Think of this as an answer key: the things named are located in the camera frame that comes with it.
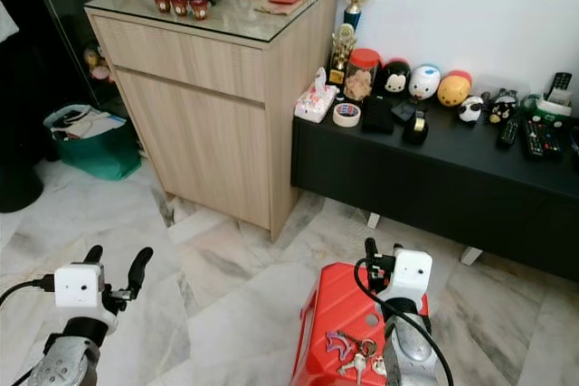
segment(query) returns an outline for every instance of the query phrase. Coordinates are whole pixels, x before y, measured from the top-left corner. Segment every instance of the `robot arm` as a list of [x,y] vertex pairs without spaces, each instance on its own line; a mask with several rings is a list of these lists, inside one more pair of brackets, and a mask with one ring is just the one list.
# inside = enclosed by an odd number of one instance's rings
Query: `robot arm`
[[153,256],[142,249],[128,272],[126,289],[111,291],[99,263],[102,247],[93,247],[84,262],[72,263],[54,273],[56,305],[69,320],[61,334],[51,334],[45,356],[33,368],[29,386],[95,386],[100,346],[117,327],[117,314],[137,298],[145,266]]
[[[366,240],[365,250],[369,289],[429,334],[430,320],[420,312],[431,274],[431,256],[400,245],[394,245],[393,256],[380,255],[373,239]],[[438,356],[431,344],[400,316],[392,315],[384,306],[382,312],[388,386],[437,386]]]

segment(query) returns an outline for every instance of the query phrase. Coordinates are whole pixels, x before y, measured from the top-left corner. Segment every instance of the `red stool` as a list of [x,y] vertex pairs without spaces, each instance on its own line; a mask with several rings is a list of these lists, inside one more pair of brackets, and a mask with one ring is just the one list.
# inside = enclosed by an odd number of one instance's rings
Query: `red stool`
[[[360,278],[367,285],[365,268],[361,268]],[[421,314],[428,314],[426,296],[422,301]],[[337,373],[340,366],[354,358],[355,351],[341,362],[337,350],[326,351],[326,332],[340,330],[358,339],[372,339],[378,345],[376,355],[382,355],[382,313],[376,310],[375,302],[358,288],[352,265],[336,263],[322,269],[318,283],[301,309],[300,318],[301,334],[291,386],[356,384],[355,369],[347,370],[346,375]],[[377,325],[370,325],[372,320]],[[372,370],[372,359],[362,374],[361,384],[384,386],[385,378]]]

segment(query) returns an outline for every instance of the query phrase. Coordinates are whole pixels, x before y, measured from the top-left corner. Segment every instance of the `remote control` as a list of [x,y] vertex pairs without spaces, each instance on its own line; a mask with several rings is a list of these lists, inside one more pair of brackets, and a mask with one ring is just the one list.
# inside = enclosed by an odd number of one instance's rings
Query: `remote control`
[[543,148],[543,154],[553,158],[562,157],[563,150],[557,141],[555,131],[550,126],[544,124],[537,124],[536,129]]
[[558,72],[553,79],[553,83],[551,84],[551,89],[547,95],[551,95],[553,89],[567,89],[569,88],[569,83],[571,82],[571,78],[573,74],[570,72]]
[[523,123],[523,128],[525,132],[525,140],[527,141],[528,153],[532,157],[542,157],[543,147],[539,140],[536,124],[531,120],[527,120]]
[[508,146],[513,145],[515,143],[515,138],[517,137],[517,130],[518,121],[514,118],[511,118],[500,132],[498,142]]

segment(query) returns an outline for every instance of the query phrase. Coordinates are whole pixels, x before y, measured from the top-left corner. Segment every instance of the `yellow plush toy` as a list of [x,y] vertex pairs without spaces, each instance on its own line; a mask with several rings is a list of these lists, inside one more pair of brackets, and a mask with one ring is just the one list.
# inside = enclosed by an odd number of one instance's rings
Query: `yellow plush toy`
[[466,71],[454,70],[447,74],[438,88],[438,100],[446,107],[459,106],[467,99],[472,77]]

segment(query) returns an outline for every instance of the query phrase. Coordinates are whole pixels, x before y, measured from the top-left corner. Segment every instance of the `black wallet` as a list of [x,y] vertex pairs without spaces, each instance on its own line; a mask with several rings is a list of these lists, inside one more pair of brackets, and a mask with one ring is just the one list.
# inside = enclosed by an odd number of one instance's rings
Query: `black wallet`
[[362,107],[362,129],[392,133],[394,122],[391,110],[390,101],[379,95],[371,95]]

